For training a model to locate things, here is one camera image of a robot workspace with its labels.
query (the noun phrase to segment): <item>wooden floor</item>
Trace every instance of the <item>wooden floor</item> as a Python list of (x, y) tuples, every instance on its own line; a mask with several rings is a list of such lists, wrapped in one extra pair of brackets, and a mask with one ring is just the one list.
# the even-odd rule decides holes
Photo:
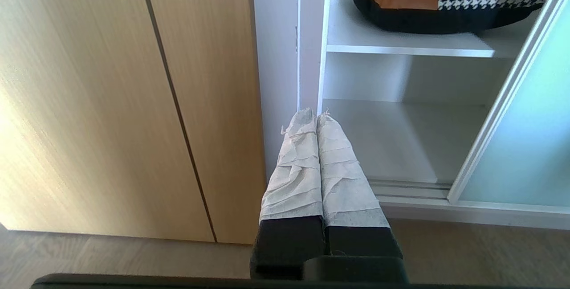
[[(415, 283), (570, 287), (570, 232), (391, 220)], [(47, 273), (248, 277), (251, 248), (168, 240), (8, 232), (0, 288)]]

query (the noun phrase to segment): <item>wooden cabinet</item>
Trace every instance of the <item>wooden cabinet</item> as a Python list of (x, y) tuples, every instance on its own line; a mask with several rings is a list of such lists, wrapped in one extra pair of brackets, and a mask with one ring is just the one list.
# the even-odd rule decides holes
[(152, 1), (0, 0), (6, 228), (214, 241), (213, 224), (220, 241), (254, 240), (265, 177), (249, 0)]
[(265, 190), (251, 0), (151, 0), (220, 242), (251, 242)]

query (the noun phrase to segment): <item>white cloth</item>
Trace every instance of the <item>white cloth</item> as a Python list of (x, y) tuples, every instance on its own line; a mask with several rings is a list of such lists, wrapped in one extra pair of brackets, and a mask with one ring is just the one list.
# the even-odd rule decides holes
[(328, 114), (317, 123), (326, 226), (389, 227), (342, 127)]
[(322, 192), (316, 117), (297, 112), (285, 131), (277, 167), (261, 202), (259, 221), (322, 216)]

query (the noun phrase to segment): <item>white shelf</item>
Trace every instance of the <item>white shelf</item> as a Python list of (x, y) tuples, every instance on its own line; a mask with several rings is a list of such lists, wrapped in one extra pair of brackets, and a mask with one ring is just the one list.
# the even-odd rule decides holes
[(487, 110), (479, 106), (323, 100), (368, 179), (451, 183)]
[(398, 186), (370, 185), (376, 196), (404, 196), (407, 198), (446, 199), (448, 189), (428, 189)]
[(326, 50), (328, 52), (410, 54), (463, 57), (515, 57), (534, 18), (473, 33), (422, 35), (388, 32), (367, 21), (352, 0), (330, 0)]

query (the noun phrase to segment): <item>cabinet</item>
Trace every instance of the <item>cabinet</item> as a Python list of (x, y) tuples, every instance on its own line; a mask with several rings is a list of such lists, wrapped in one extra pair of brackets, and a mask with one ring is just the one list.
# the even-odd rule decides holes
[(254, 240), (251, 7), (220, 1), (0, 0), (6, 228)]
[[(549, 228), (570, 228), (560, 200), (460, 199), (566, 1), (479, 34), (416, 35), (378, 29), (352, 0), (301, 0), (300, 107), (338, 120), (388, 216), (481, 222), (483, 213), (503, 214), (489, 221), (544, 226), (538, 217), (555, 212), (562, 220)], [(304, 41), (314, 34), (320, 47)], [(513, 218), (521, 212), (537, 218)]]

